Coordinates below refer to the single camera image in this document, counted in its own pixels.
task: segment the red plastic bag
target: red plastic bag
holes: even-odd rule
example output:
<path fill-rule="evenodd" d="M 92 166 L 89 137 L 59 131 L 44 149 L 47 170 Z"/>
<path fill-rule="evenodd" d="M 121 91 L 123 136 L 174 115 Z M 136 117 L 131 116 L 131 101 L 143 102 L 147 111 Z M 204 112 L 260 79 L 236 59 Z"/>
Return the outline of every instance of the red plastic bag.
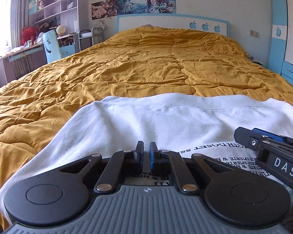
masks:
<path fill-rule="evenodd" d="M 21 45 L 24 46 L 28 40 L 34 41 L 39 35 L 39 29 L 37 27 L 24 27 L 22 29 Z"/>

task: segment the white t-shirt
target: white t-shirt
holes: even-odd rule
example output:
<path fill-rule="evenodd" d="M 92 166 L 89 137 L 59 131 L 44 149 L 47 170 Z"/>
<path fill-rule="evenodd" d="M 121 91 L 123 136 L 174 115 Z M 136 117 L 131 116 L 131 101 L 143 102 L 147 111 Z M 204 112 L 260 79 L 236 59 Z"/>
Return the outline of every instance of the white t-shirt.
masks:
<path fill-rule="evenodd" d="M 154 141 L 159 150 L 177 151 L 184 158 L 201 153 L 258 175 L 277 180 L 255 164 L 254 151 L 234 141 L 238 127 L 259 128 L 293 137 L 293 106 L 268 99 L 255 101 L 244 95 L 197 97 L 169 93 L 144 98 L 106 97 L 82 107 L 52 141 L 17 171 L 0 189 L 0 211 L 8 218 L 3 204 L 7 189 L 15 182 L 52 170 L 85 156 L 135 149 L 139 140 L 149 150 Z M 167 185 L 150 172 L 126 179 L 127 184 Z M 293 227 L 291 209 L 283 224 Z"/>

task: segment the apple-shaped cutout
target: apple-shaped cutout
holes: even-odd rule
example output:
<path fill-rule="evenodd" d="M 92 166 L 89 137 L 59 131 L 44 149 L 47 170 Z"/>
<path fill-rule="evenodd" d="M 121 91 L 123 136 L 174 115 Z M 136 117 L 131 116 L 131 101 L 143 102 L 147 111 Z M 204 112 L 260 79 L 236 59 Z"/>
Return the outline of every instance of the apple-shaped cutout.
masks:
<path fill-rule="evenodd" d="M 197 23 L 195 21 L 190 23 L 190 28 L 195 30 L 197 28 Z"/>
<path fill-rule="evenodd" d="M 280 30 L 279 27 L 277 27 L 277 29 L 276 29 L 276 36 L 280 37 L 280 35 L 281 35 L 281 30 Z"/>
<path fill-rule="evenodd" d="M 214 30 L 215 30 L 215 32 L 217 32 L 217 33 L 220 33 L 221 32 L 221 30 L 220 30 L 220 26 L 218 25 L 218 26 L 215 26 L 214 27 Z"/>
<path fill-rule="evenodd" d="M 202 29 L 203 31 L 209 31 L 209 25 L 207 23 L 202 25 Z"/>

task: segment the wall outlet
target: wall outlet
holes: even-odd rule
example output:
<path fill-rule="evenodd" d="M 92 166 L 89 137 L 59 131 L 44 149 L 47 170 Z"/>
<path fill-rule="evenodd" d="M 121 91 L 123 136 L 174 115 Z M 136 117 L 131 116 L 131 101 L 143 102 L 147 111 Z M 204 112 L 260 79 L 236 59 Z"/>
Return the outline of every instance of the wall outlet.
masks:
<path fill-rule="evenodd" d="M 259 37 L 259 32 L 256 32 L 254 30 L 250 30 L 250 35 L 253 36 L 253 37 L 258 38 Z"/>

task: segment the blue chair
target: blue chair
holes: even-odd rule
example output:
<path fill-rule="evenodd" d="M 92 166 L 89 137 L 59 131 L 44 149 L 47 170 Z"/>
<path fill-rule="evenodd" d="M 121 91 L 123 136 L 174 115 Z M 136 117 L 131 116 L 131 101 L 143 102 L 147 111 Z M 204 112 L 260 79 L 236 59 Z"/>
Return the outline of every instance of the blue chair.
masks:
<path fill-rule="evenodd" d="M 48 63 L 62 59 L 62 53 L 55 30 L 51 30 L 42 35 L 42 40 Z"/>

